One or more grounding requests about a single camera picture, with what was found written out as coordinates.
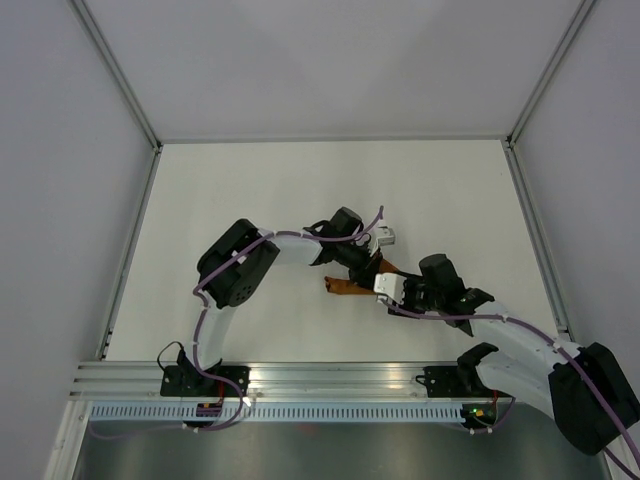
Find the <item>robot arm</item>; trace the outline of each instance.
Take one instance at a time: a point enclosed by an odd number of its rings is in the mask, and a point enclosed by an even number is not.
[[[395,242],[393,230],[375,223],[362,229],[360,217],[344,207],[331,220],[299,232],[275,234],[238,220],[198,262],[200,283],[194,293],[209,307],[204,321],[198,322],[198,362],[191,358],[193,353],[181,351],[177,383],[195,389],[193,385],[207,381],[202,372],[215,374],[236,308],[253,295],[272,265],[337,261],[349,269],[350,282],[375,292],[390,314],[425,318],[424,312],[435,311],[450,326],[474,337],[479,344],[458,359],[458,377],[469,392],[488,388],[514,396],[554,419],[576,448],[596,454],[619,432],[558,352],[562,347],[561,352],[587,372],[626,428],[638,422],[640,403],[605,347],[595,343],[584,348],[545,334],[540,338],[535,329],[510,318],[492,295],[465,287],[446,255],[423,259],[419,275],[389,273],[380,247]],[[483,320],[474,321],[474,315]]]
[[[595,455],[619,431],[559,353],[562,349],[587,372],[625,428],[640,420],[640,403],[608,349],[597,343],[585,348],[560,338],[547,341],[535,328],[511,318],[492,295],[465,287],[443,254],[423,259],[420,271],[421,275],[378,275],[374,290],[390,314],[424,318],[424,312],[435,311],[479,342],[458,358],[458,377],[467,391],[498,390],[531,405],[553,419],[577,449]],[[468,318],[474,315],[482,319]]]
[[[210,369],[222,360],[222,346],[237,307],[253,295],[273,265],[313,266],[337,261],[349,268],[349,276],[355,284],[372,289],[373,280],[382,262],[380,247],[395,242],[392,229],[376,225],[363,235],[363,240],[366,240],[363,242],[354,240],[332,243],[322,240],[354,235],[362,228],[360,217],[342,207],[331,220],[317,222],[312,227],[297,232],[300,236],[295,236],[296,232],[287,232],[289,235],[269,238],[208,282],[203,288],[203,295],[210,307],[198,340],[198,361],[201,368]],[[238,252],[252,242],[270,233],[256,228],[248,220],[238,220],[198,262],[200,281],[205,280],[220,265],[238,255]],[[194,364],[192,355],[188,349],[187,359]]]

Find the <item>white wall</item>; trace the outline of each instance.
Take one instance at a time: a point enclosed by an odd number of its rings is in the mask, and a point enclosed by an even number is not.
[[[151,150],[64,0],[0,12],[0,470],[40,478]]]
[[[385,206],[397,239],[383,254],[401,270],[445,253],[467,285],[555,328],[498,140],[165,145],[107,358],[154,360],[169,342],[191,341],[196,264],[238,218],[297,229],[342,205],[365,223]],[[329,295],[325,275],[348,278],[335,262],[270,269],[235,314],[223,358],[446,361],[477,343],[443,322],[390,317],[373,297]]]
[[[614,350],[640,393],[638,19],[637,0],[599,3],[519,149],[575,334]]]

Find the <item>enclosure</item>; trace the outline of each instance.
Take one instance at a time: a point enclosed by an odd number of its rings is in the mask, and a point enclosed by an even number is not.
[[[491,436],[438,425],[479,400],[415,376],[477,342],[327,293],[336,264],[273,268],[231,324],[225,364],[251,367],[274,418],[115,442],[87,425],[180,419],[156,412],[189,404],[158,395],[156,356],[191,341],[196,263],[234,221],[300,229],[342,206],[367,223],[384,205],[401,270],[446,253],[541,330],[607,345],[637,390],[637,2],[4,10],[7,478],[625,478],[522,404]]]

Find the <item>orange object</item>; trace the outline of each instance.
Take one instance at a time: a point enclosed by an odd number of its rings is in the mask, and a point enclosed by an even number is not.
[[[379,273],[393,273],[398,269],[386,260],[382,260],[380,263]],[[334,293],[336,295],[375,295],[373,290],[367,290],[366,288],[359,287],[350,280],[343,280],[341,278],[324,277],[324,285],[327,287],[327,292]]]

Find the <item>black cable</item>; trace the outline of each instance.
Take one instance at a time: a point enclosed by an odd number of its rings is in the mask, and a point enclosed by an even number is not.
[[[169,345],[167,345],[166,347],[164,347],[162,350],[160,350],[160,353],[158,354],[158,358],[156,358],[156,363],[158,364],[158,366],[160,367],[160,369],[164,372],[164,367],[162,366],[162,364],[160,363],[160,357],[162,356],[162,354],[164,352],[167,351],[167,348],[169,348],[171,345],[180,345],[180,350],[184,351],[184,345],[182,345],[182,343],[178,342],[177,340],[174,340],[173,342],[169,343]]]

